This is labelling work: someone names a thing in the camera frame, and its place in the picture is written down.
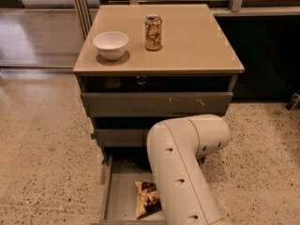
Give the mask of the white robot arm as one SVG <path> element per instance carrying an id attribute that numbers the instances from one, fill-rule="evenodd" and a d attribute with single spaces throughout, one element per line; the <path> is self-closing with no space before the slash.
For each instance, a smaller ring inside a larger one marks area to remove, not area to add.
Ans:
<path id="1" fill-rule="evenodd" d="M 168 119 L 147 135 L 147 154 L 167 225 L 225 225 L 198 163 L 230 141 L 228 124 L 203 114 Z"/>

